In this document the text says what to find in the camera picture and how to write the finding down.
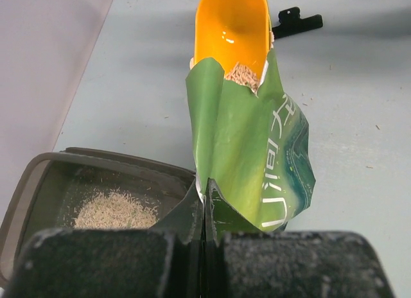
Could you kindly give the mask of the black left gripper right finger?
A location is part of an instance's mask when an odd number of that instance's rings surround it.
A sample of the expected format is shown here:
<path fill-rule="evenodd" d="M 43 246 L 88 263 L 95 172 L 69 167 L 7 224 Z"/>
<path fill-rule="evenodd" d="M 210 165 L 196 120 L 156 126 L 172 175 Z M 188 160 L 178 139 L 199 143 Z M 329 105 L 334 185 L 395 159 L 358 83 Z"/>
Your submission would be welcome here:
<path fill-rule="evenodd" d="M 393 297 L 371 244 L 355 232 L 260 231 L 223 197 L 205 196 L 206 297 Z"/>

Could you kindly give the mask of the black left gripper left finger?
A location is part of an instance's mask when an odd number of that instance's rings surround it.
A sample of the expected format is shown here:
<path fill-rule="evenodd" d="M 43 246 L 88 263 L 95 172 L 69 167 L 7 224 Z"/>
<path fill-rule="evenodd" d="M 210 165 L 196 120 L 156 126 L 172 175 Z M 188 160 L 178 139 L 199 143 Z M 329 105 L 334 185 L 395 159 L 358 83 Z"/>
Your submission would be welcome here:
<path fill-rule="evenodd" d="M 6 297 L 199 297 L 203 206 L 195 188 L 149 229 L 46 229 Z"/>

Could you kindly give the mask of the green litter bag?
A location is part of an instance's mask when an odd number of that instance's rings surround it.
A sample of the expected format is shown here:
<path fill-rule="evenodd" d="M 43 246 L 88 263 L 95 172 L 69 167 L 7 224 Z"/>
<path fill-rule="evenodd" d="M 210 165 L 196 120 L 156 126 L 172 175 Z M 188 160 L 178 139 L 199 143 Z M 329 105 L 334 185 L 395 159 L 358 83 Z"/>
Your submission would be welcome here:
<path fill-rule="evenodd" d="M 257 92 L 225 79 L 213 58 L 186 78 L 197 191 L 213 179 L 219 231 L 239 213 L 260 231 L 284 227 L 309 208 L 315 176 L 308 156 L 309 124 L 281 85 L 274 50 Z"/>

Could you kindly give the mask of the yellow plastic scoop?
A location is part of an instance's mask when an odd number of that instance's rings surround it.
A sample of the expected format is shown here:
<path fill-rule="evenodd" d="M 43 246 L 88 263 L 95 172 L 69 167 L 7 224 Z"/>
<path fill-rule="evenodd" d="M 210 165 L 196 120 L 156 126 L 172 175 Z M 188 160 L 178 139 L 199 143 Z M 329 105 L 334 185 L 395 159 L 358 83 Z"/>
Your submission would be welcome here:
<path fill-rule="evenodd" d="M 257 92 L 273 37 L 267 0 L 200 0 L 188 83 L 232 81 Z"/>

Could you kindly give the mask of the black bag clip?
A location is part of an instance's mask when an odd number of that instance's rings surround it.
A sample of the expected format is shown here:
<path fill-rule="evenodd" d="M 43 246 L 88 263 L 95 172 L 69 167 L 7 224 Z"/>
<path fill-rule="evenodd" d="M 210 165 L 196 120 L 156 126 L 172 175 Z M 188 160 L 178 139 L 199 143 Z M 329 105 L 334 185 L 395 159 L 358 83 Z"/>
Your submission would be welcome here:
<path fill-rule="evenodd" d="M 301 18 L 301 10 L 297 6 L 280 11 L 278 13 L 278 22 L 279 25 L 272 28 L 275 39 L 320 29 L 324 25 L 320 14 Z"/>

